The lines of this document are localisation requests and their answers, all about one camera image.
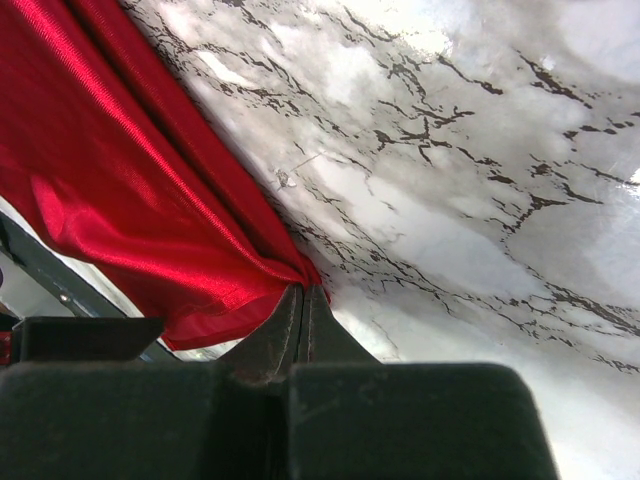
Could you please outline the red cloth napkin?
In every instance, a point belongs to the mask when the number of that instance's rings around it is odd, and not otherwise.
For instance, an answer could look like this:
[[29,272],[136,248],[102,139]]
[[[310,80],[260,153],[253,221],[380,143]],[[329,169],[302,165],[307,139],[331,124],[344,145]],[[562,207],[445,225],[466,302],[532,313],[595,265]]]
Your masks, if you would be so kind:
[[1,194],[174,350],[244,337],[320,280],[115,1],[2,3]]

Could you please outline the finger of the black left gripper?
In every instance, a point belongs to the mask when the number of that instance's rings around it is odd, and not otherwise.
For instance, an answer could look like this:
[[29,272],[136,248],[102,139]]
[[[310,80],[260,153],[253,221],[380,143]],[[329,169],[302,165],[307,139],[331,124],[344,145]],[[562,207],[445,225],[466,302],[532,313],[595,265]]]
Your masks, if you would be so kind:
[[12,361],[131,361],[163,331],[153,317],[30,317],[12,329]]

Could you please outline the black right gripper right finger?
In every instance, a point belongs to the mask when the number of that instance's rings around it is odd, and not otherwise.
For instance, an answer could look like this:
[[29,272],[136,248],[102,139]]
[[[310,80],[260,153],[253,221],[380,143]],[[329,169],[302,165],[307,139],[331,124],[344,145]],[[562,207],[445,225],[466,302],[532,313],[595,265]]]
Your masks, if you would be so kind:
[[383,364],[304,296],[288,380],[292,479],[554,479],[532,394],[492,363]]

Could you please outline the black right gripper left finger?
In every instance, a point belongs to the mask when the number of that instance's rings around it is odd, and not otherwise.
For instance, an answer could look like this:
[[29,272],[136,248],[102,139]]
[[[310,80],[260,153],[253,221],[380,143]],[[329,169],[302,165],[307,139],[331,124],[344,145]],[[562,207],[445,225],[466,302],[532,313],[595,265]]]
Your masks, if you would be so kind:
[[5,479],[283,479],[282,386],[302,289],[220,359],[12,361],[1,336]]

